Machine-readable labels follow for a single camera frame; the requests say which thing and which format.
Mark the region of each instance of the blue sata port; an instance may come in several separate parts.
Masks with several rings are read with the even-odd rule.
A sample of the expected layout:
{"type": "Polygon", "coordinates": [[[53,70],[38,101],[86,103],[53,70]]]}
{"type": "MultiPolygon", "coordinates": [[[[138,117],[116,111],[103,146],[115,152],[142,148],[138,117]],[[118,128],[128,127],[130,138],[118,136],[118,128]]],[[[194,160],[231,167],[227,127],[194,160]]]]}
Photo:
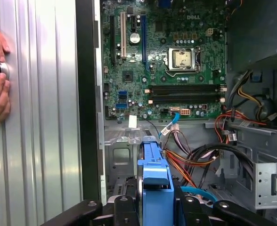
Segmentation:
{"type": "Polygon", "coordinates": [[[126,109],[127,108],[127,104],[115,104],[115,108],[116,109],[126,109]]]}
{"type": "Polygon", "coordinates": [[[119,99],[127,99],[127,91],[119,91],[119,99]]]}

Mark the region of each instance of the pcie slot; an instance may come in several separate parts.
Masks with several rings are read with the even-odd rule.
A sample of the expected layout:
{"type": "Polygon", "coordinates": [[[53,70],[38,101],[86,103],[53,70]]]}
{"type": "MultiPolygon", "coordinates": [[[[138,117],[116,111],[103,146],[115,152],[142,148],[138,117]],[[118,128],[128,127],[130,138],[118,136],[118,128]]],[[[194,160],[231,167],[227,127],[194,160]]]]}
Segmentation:
{"type": "Polygon", "coordinates": [[[147,60],[147,50],[146,50],[146,43],[147,43],[147,22],[146,22],[146,15],[142,15],[142,60],[143,64],[146,63],[147,60]]]}
{"type": "Polygon", "coordinates": [[[114,16],[110,16],[109,20],[110,20],[110,59],[111,59],[111,64],[115,65],[115,25],[114,25],[114,16]]]}
{"type": "Polygon", "coordinates": [[[166,96],[158,95],[153,96],[151,99],[152,104],[202,104],[202,103],[215,103],[220,101],[220,95],[195,95],[195,96],[166,96]]]}
{"type": "Polygon", "coordinates": [[[126,58],[126,13],[120,13],[120,22],[121,22],[121,57],[126,58]]]}
{"type": "Polygon", "coordinates": [[[168,95],[176,93],[215,93],[220,91],[220,85],[167,85],[167,86],[152,86],[154,95],[168,95]]]}

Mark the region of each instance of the metal side panel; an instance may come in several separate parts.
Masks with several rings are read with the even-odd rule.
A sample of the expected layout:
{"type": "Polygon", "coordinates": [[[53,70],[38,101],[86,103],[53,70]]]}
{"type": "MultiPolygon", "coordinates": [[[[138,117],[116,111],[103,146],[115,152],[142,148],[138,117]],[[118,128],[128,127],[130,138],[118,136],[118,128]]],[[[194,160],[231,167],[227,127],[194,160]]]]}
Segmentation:
{"type": "Polygon", "coordinates": [[[38,226],[82,199],[75,2],[0,0],[11,114],[0,126],[0,226],[38,226]]]}

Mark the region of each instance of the white label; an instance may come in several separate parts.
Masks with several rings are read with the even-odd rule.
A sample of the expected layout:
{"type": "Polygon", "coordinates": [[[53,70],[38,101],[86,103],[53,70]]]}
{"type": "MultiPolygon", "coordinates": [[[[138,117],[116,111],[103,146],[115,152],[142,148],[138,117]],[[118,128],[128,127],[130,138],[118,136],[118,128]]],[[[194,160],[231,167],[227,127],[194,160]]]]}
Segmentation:
{"type": "Polygon", "coordinates": [[[243,121],[242,121],[242,123],[240,123],[240,125],[239,125],[239,126],[248,127],[250,124],[251,124],[251,122],[250,122],[250,121],[243,120],[243,121]]]}
{"type": "Polygon", "coordinates": [[[129,115],[129,128],[136,128],[137,127],[137,116],[136,115],[129,115]]]}

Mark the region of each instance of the circuit board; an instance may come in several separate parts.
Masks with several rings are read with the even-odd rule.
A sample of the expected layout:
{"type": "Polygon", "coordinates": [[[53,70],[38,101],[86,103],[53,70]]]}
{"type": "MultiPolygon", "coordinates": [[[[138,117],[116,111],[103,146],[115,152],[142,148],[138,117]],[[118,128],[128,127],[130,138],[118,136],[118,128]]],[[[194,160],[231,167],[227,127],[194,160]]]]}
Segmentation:
{"type": "Polygon", "coordinates": [[[220,114],[223,1],[105,0],[102,7],[106,119],[130,114],[169,119],[180,112],[181,119],[190,120],[220,114]],[[157,90],[161,95],[153,100],[157,90]],[[211,93],[202,96],[203,90],[211,93]]]}

